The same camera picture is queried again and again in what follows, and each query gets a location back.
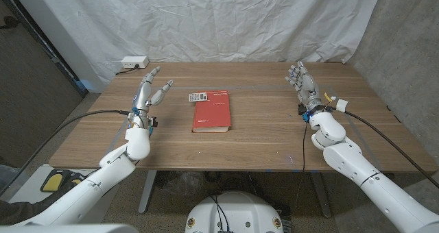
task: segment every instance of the book cover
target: book cover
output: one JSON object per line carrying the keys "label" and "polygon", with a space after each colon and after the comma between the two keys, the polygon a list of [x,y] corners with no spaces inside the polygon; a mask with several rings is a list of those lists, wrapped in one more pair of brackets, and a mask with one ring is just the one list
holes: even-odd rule
{"label": "book cover", "polygon": [[230,127],[228,91],[200,91],[207,93],[207,101],[195,104],[192,132],[227,132]]}

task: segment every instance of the robotic arm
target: robotic arm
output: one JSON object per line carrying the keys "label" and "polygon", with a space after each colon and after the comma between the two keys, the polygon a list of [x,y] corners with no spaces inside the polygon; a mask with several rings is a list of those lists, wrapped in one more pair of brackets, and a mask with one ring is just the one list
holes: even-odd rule
{"label": "robotic arm", "polygon": [[389,218],[400,232],[436,232],[439,216],[420,205],[402,188],[388,179],[361,154],[361,149],[346,136],[343,126],[322,105],[318,86],[303,66],[292,66],[285,79],[294,86],[301,104],[299,114],[316,131],[311,139],[323,150],[327,164],[352,180]]}
{"label": "robotic arm", "polygon": [[169,80],[151,99],[151,83],[160,71],[156,67],[140,83],[128,115],[130,125],[125,139],[128,143],[105,155],[99,162],[101,169],[92,173],[44,212],[16,225],[64,225],[78,223],[96,202],[112,187],[128,177],[134,170],[133,161],[139,161],[150,153],[150,134],[157,126],[156,118],[149,117],[150,106],[157,106],[174,81]]}

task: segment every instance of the electrical outlet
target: electrical outlet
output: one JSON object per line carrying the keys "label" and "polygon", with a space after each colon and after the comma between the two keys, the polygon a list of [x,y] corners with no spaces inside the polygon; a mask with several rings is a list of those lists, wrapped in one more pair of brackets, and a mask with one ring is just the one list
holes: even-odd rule
{"label": "electrical outlet", "polygon": [[148,65],[148,58],[146,56],[126,56],[122,59],[122,66],[126,69],[131,69],[136,66],[136,64],[139,65],[140,69],[146,68],[146,65]]}

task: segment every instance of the white robot body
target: white robot body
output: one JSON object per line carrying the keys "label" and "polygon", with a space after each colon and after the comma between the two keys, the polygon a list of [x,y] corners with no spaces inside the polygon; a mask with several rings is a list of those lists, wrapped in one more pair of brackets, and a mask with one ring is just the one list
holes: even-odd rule
{"label": "white robot body", "polygon": [[[228,191],[218,195],[217,202],[226,215],[231,232],[283,233],[282,224],[276,224],[280,223],[277,211],[256,195],[241,191]],[[218,232],[221,230],[220,215],[223,231],[227,231],[227,223],[222,211],[219,210],[218,213],[215,201],[207,197],[189,213],[185,232]]]}

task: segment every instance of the white curtain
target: white curtain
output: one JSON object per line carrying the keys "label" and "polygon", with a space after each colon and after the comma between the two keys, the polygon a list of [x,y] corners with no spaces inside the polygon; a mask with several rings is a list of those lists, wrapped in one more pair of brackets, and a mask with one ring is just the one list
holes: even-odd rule
{"label": "white curtain", "polygon": [[160,62],[347,61],[377,0],[44,0],[109,83]]}

